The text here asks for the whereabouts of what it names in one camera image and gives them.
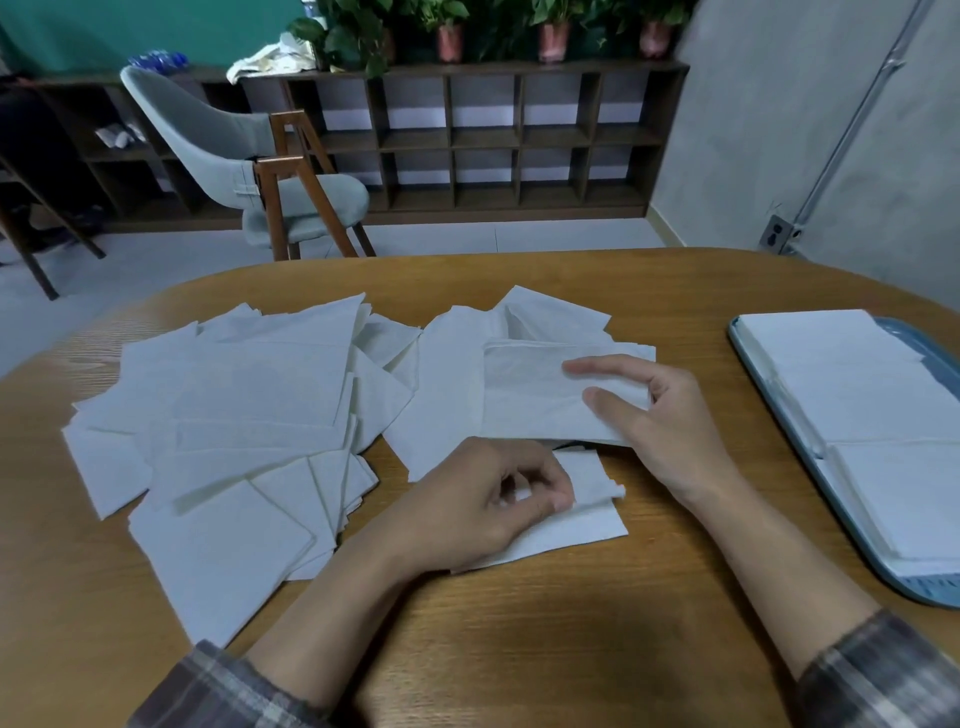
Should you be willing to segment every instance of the right hand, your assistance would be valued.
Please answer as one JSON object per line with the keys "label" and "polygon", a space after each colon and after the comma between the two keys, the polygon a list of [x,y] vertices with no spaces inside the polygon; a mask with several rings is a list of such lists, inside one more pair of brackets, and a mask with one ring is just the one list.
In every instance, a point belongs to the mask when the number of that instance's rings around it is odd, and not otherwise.
{"label": "right hand", "polygon": [[713,484],[741,480],[690,372],[627,354],[571,359],[564,371],[619,375],[649,386],[649,410],[599,387],[586,389],[584,402],[630,443],[647,470],[686,508],[692,509]]}

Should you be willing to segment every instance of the green wall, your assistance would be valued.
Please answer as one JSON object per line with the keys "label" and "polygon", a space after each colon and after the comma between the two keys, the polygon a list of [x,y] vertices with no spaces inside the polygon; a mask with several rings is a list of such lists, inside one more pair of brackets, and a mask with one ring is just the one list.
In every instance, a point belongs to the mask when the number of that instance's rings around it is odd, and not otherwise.
{"label": "green wall", "polygon": [[227,66],[276,42],[301,8],[299,0],[0,0],[0,26],[38,74],[119,69],[154,48]]}

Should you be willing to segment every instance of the crumpled cloth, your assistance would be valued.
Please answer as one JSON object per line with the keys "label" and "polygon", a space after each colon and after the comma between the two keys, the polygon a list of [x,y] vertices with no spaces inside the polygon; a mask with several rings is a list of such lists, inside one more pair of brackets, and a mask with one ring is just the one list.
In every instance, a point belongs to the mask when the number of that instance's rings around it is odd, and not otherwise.
{"label": "crumpled cloth", "polygon": [[227,71],[227,80],[236,84],[242,78],[300,73],[316,67],[310,44],[284,33],[278,43],[265,45],[248,59],[234,63]]}

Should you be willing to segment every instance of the wooden shelf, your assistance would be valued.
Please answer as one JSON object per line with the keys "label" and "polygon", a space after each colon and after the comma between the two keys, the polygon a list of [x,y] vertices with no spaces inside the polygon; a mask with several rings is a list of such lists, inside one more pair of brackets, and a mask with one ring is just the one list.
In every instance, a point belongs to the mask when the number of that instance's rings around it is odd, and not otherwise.
{"label": "wooden shelf", "polygon": [[450,209],[452,198],[446,184],[411,184],[396,189],[391,211],[424,212]]}
{"label": "wooden shelf", "polygon": [[513,127],[458,127],[453,130],[454,149],[512,149],[519,146]]}
{"label": "wooden shelf", "polygon": [[529,148],[570,149],[573,147],[587,147],[590,140],[580,127],[575,124],[525,127],[523,129],[523,144]]}
{"label": "wooden shelf", "polygon": [[446,149],[446,129],[390,129],[380,148],[384,152]]}
{"label": "wooden shelf", "polygon": [[511,184],[457,184],[456,209],[493,210],[516,207]]}
{"label": "wooden shelf", "polygon": [[[480,64],[448,65],[438,63],[400,65],[391,68],[385,79],[365,79],[364,74],[305,71],[299,74],[271,77],[278,85],[284,102],[293,109],[304,109],[313,122],[325,150],[344,156],[343,168],[377,169],[384,186],[369,188],[371,201],[368,220],[371,224],[468,222],[497,220],[547,220],[577,217],[631,217],[646,212],[660,170],[673,118],[680,102],[680,93],[688,66],[679,61],[646,61],[640,59],[587,60],[541,64],[534,61],[503,61]],[[604,104],[605,74],[636,72],[646,75],[640,116],[635,123],[601,124]],[[251,85],[230,85],[224,69],[194,67],[189,76],[203,89],[210,103],[236,113],[249,112]],[[556,74],[579,75],[576,123],[532,125],[525,123],[525,114],[534,91],[527,77],[547,78]],[[511,126],[456,127],[453,125],[456,102],[455,82],[451,77],[512,77],[513,122]],[[387,93],[389,79],[400,77],[434,77],[443,87],[443,119],[440,128],[394,129],[394,109]],[[362,88],[362,101],[350,107],[349,123],[369,128],[355,131],[330,130],[326,127],[330,112],[325,109],[322,89],[317,82],[336,85],[349,81],[350,88]],[[51,77],[37,82],[40,93],[57,114],[74,145],[100,184],[116,219],[108,224],[111,231],[223,230],[240,227],[240,211],[221,207],[206,198],[193,177],[168,148],[156,129],[120,84],[115,73],[88,74],[69,78]],[[121,103],[120,96],[126,97]],[[124,105],[131,106],[124,112]],[[510,105],[504,100],[500,106]],[[143,128],[148,144],[127,150],[103,146],[95,131],[100,126],[128,118],[133,113]],[[495,117],[495,123],[510,121]],[[414,123],[433,123],[422,117]],[[290,151],[300,153],[300,141],[288,134]],[[629,163],[622,180],[590,180],[593,165],[609,164],[609,158],[626,159]],[[608,148],[601,155],[596,150]],[[569,157],[568,179],[559,182],[519,182],[526,167],[538,166],[541,157],[557,150]],[[350,160],[348,156],[359,158]],[[445,170],[449,183],[401,184],[404,169],[419,169],[428,164],[431,170]],[[503,168],[509,163],[509,173]],[[163,192],[154,172],[162,165],[173,194]],[[487,170],[476,174],[477,170]],[[464,179],[488,179],[502,182],[464,183]],[[431,179],[442,179],[446,173]]]}
{"label": "wooden shelf", "polygon": [[598,124],[593,146],[657,147],[660,138],[638,124]]}

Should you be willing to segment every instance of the forearm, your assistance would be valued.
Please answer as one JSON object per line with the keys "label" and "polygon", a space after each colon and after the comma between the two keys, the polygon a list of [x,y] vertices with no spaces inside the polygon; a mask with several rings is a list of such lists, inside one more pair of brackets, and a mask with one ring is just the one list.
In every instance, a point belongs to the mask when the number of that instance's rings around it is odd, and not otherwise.
{"label": "forearm", "polygon": [[247,655],[278,688],[332,710],[407,576],[364,533],[348,540]]}
{"label": "forearm", "polygon": [[879,605],[740,476],[693,508],[794,677]]}

